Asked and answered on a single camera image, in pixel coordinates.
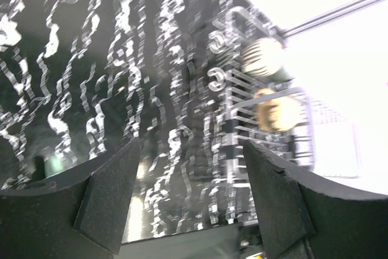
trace clear acrylic rack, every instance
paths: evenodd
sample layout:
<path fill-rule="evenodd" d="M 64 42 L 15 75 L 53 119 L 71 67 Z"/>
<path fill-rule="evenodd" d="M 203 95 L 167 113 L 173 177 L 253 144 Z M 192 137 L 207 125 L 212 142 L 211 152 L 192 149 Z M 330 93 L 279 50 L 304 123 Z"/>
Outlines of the clear acrylic rack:
<path fill-rule="evenodd" d="M 240 71 L 239 56 L 247 44 L 262 37 L 272 37 L 283 45 L 271 22 L 262 22 L 243 7 L 233 7 L 212 20 L 208 50 L 214 66 L 208 71 L 209 89 L 218 92 L 224 103 L 222 151 L 219 156 L 224 171 L 217 183 L 249 187 L 243 157 L 243 144 L 254 140 L 293 163 L 314 170 L 316 162 L 314 129 L 316 124 L 335 123 L 345 119 L 341 114 L 312 99 L 293 82 L 275 83 L 265 78 L 252 78 Z M 273 94 L 253 98 L 262 88 Z M 256 105 L 284 96 L 292 96 L 302 105 L 300 122 L 288 132 L 267 133 L 256 123 Z M 346 177 L 346 175 L 328 175 Z"/>

